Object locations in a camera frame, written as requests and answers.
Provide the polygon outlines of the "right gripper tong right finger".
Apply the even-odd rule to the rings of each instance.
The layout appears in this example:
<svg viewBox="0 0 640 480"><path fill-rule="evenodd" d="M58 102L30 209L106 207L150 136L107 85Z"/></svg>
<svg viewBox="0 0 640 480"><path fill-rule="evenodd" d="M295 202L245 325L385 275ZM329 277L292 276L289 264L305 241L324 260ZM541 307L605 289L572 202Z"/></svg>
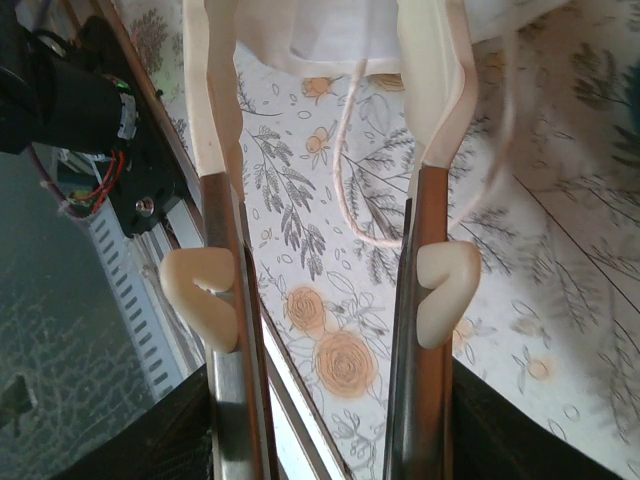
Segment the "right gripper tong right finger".
<svg viewBox="0 0 640 480"><path fill-rule="evenodd" d="M397 34L415 167L405 205L383 476L453 476L453 330L474 296L480 255L448 238L448 181L478 80L465 4L401 1Z"/></svg>

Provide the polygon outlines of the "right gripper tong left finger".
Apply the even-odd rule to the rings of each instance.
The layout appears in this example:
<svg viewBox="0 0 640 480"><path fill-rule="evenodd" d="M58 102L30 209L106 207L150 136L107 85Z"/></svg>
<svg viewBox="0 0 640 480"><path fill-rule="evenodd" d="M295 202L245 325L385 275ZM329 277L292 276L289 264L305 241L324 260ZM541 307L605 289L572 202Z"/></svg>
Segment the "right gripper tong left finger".
<svg viewBox="0 0 640 480"><path fill-rule="evenodd" d="M183 4L185 98L204 241L173 250L163 292L204 343L213 476L276 479L279 463L242 186L234 1Z"/></svg>

